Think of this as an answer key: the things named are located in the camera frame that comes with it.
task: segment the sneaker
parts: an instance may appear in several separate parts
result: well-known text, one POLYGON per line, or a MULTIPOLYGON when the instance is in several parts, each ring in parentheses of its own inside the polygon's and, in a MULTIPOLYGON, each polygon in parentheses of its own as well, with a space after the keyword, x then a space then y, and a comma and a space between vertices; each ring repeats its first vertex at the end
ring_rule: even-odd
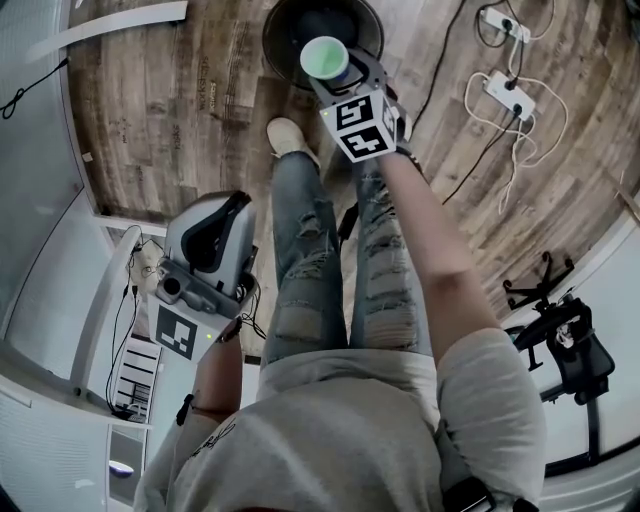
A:
POLYGON ((302 151, 311 157, 318 168, 320 161, 313 151, 307 146, 304 134, 300 127, 291 119, 277 117, 267 125, 267 137, 271 143, 275 156, 282 158, 287 153, 302 151))

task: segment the cup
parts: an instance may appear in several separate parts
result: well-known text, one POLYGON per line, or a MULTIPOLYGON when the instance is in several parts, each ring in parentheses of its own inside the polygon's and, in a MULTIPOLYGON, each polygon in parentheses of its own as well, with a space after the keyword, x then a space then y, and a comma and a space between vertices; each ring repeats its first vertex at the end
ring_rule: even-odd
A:
POLYGON ((349 67, 349 52, 335 37, 322 36, 309 41, 300 53, 300 65, 307 75, 332 80, 349 67))

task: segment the light blue jeans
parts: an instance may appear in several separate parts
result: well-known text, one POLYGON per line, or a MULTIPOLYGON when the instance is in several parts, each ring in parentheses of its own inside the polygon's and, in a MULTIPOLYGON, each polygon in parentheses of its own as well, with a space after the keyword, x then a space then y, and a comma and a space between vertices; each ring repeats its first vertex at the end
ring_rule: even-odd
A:
POLYGON ((302 152, 272 182, 278 298, 262 365, 318 350, 373 348, 431 355, 422 291, 377 162, 356 164, 360 233, 351 336, 342 309, 333 204, 302 152))

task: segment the wooden floor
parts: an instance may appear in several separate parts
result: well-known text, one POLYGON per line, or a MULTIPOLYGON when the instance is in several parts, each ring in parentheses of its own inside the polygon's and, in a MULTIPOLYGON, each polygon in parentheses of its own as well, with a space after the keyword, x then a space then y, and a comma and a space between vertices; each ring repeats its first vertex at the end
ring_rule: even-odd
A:
MULTIPOLYGON (((72 25, 158 0, 92 0, 72 10, 72 25)), ((373 0, 386 36, 383 64, 400 102, 424 104, 446 27, 459 0, 373 0)), ((474 16, 484 0, 467 0, 453 28, 433 99, 412 146, 436 194, 444 199, 494 134, 473 121, 463 94, 475 71, 506 71, 510 44, 482 46, 474 16)), ((551 0, 511 0, 520 20, 539 33, 551 0)), ((523 75, 545 81, 570 109, 561 146, 536 169, 520 171, 503 215, 499 191, 511 173, 505 137, 446 208, 467 235, 496 312, 508 308, 501 283, 531 281, 540 255, 581 256, 621 212, 601 178, 606 170, 636 192, 640 180, 640 61, 628 36, 623 0, 556 1, 548 35, 525 51, 523 75)), ((321 125, 315 98, 279 80, 264 61, 262 26, 275 0, 190 0, 187 20, 94 38, 71 48, 73 115, 98 209, 141 220, 165 220, 198 196, 248 192, 259 210, 255 272, 266 330, 276 294, 269 214, 273 158, 265 125, 284 115, 298 122, 324 164, 337 215, 354 192, 349 170, 321 125)), ((542 87, 523 85, 537 101, 535 138, 548 149, 562 128, 558 103, 542 87)), ((476 112, 499 122, 503 111, 478 84, 476 112)), ((352 309, 355 240, 345 245, 345 309, 352 309)), ((243 332, 250 354, 261 342, 243 332)))

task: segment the white power strip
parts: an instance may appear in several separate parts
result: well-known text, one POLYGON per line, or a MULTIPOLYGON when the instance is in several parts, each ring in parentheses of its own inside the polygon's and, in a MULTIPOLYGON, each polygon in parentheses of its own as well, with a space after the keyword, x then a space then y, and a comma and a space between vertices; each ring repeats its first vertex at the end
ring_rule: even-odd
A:
POLYGON ((486 9, 483 9, 480 15, 481 15, 481 19, 485 23, 491 25, 494 28, 497 28, 501 32, 508 33, 511 37, 519 39, 520 41, 523 41, 525 44, 531 41, 531 31, 527 27, 525 27, 524 25, 521 25, 520 23, 518 23, 513 18, 510 18, 509 16, 505 16, 504 14, 494 9, 493 7, 488 7, 486 9), (509 21, 511 23, 512 28, 509 32, 507 32, 507 29, 504 26, 505 21, 509 21))
POLYGON ((507 89, 509 82, 510 80, 506 75, 500 71, 496 71, 491 79, 485 82, 484 90, 511 112, 515 113, 516 105, 520 105, 522 111, 518 117, 523 121, 527 121, 536 108, 536 102, 527 96, 527 93, 520 89, 520 87, 516 86, 513 90, 507 89))

